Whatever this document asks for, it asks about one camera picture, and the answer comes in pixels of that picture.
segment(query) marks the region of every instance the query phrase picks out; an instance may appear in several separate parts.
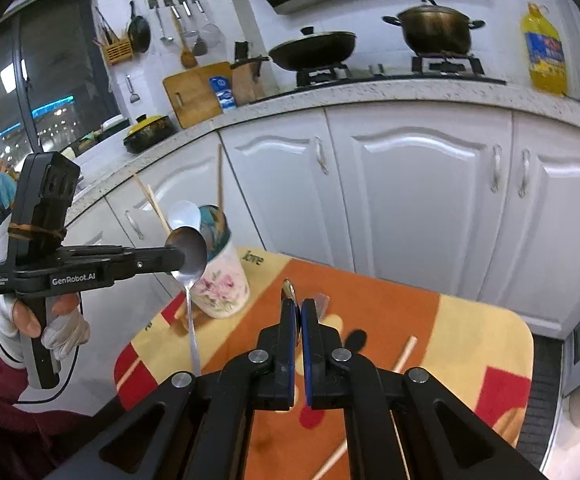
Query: metal spoon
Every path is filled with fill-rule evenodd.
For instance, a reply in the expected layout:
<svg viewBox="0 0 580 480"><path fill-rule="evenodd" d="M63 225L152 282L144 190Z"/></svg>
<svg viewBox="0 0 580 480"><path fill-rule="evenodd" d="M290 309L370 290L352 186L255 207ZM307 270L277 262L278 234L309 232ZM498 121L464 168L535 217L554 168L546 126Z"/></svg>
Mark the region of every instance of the metal spoon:
<svg viewBox="0 0 580 480"><path fill-rule="evenodd" d="M299 302L296 299L294 285L288 278L285 278L283 280L283 285L281 286L281 304L283 304L283 300L294 301L296 313L296 330L294 332L294 346L298 346L299 336L301 335L301 311L299 309L300 308Z"/></svg>
<svg viewBox="0 0 580 480"><path fill-rule="evenodd" d="M157 13L157 19L159 20L159 26L161 27L161 41L163 43L172 43L174 38L171 36L166 36L166 30L163 28L163 22L161 21L161 13L159 12L159 7L154 7L154 12Z"/></svg>
<svg viewBox="0 0 580 480"><path fill-rule="evenodd" d="M201 375L201 359L199 347L196 343L195 323L192 317L192 300L190 289L198 282L205 272L207 265L207 250L205 240L201 233L192 227L179 227L169 234L166 240L167 246L176 247L185 255L183 267L172 272L172 276L185 288L185 300L187 302L187 332L190 338L190 353L192 354L192 366L195 376Z"/></svg>

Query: cable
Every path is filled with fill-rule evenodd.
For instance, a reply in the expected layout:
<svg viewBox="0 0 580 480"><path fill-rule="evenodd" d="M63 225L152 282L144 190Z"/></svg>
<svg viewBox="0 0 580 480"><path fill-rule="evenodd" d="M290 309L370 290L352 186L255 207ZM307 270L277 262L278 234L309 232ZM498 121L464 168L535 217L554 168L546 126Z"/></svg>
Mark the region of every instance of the cable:
<svg viewBox="0 0 580 480"><path fill-rule="evenodd" d="M81 316L83 316L83 300L81 299L81 293L79 292L79 310L81 312ZM70 378L72 377L72 372L74 371L74 367L77 364L77 357L79 355L79 346L74 349L74 359L72 360L72 364L70 365L70 370L68 371L68 376L65 378L65 383L61 387L61 389L55 393L49 399L44 400L18 400L15 404L45 404L46 402L52 402L54 399L59 397L65 390L66 386L70 382Z"/></svg>

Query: pot lid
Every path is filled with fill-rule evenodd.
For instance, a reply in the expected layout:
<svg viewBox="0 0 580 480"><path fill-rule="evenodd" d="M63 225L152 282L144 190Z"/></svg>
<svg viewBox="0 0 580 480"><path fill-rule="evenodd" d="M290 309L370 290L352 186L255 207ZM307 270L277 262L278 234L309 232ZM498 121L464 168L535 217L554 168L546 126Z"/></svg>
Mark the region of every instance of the pot lid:
<svg viewBox="0 0 580 480"><path fill-rule="evenodd" d="M421 1L423 2L423 5L410 7L409 9L403 10L398 14L398 16L401 17L404 14L418 14L420 12L445 12L448 14L456 14L458 16L464 17L466 20L469 20L469 18L465 14L456 9L452 9L452 7L444 7L437 5L434 0L421 0Z"/></svg>
<svg viewBox="0 0 580 480"><path fill-rule="evenodd" d="M131 136L134 133L137 133L139 130L142 130L143 128L145 128L145 126L149 126L150 124L155 123L159 119L163 118L164 116L162 115L153 115L150 117L146 117L145 115L138 116L136 118L137 123L128 130L127 137Z"/></svg>
<svg viewBox="0 0 580 480"><path fill-rule="evenodd" d="M301 29L301 31L303 32L304 29L307 29L308 27L304 27ZM278 52L279 49L289 45L289 44L297 44L301 41L311 41L311 38L319 38L321 36L352 36L353 38L356 39L356 34L353 32L347 32L345 30L334 30L331 32L312 32L310 34L307 33L303 33L303 36L301 36L300 38L297 38L296 40L288 40L288 41L284 41L283 43L280 43L278 45L273 46L269 51L268 51L268 55L269 56L273 56L275 52Z"/></svg>

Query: wok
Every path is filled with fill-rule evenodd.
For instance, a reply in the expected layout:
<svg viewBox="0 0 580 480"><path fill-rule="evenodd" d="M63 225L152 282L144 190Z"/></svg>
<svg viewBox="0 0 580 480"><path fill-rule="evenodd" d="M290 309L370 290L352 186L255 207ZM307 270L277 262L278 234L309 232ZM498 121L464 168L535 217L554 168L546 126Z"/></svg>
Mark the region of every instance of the wok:
<svg viewBox="0 0 580 480"><path fill-rule="evenodd" d="M470 30L484 27L483 20L470 20L451 7L436 5L434 0L421 0L426 5L406 9L395 18L383 21L403 28L403 38L416 54L465 56L472 47Z"/></svg>
<svg viewBox="0 0 580 480"><path fill-rule="evenodd" d="M278 66L291 72L313 70L345 61L355 49L352 32L319 32L314 27L301 29L303 37L276 45L268 55Z"/></svg>
<svg viewBox="0 0 580 480"><path fill-rule="evenodd" d="M134 9L134 0L130 2L130 25L128 26L128 38L132 50L138 53L148 51L150 47L150 23L143 16L137 16Z"/></svg>

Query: gloved hand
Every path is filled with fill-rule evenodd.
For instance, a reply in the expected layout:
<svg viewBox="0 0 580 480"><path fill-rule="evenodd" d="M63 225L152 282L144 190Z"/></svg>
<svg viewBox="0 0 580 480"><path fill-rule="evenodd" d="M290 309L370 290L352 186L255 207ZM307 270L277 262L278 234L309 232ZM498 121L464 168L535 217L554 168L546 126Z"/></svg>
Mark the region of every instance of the gloved hand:
<svg viewBox="0 0 580 480"><path fill-rule="evenodd" d="M58 360L90 339L90 325L78 311L79 297L65 294L54 299L52 312L57 317L41 334L41 325L32 311L14 296L0 296L0 357L12 368L25 368L19 333L39 337L41 344Z"/></svg>

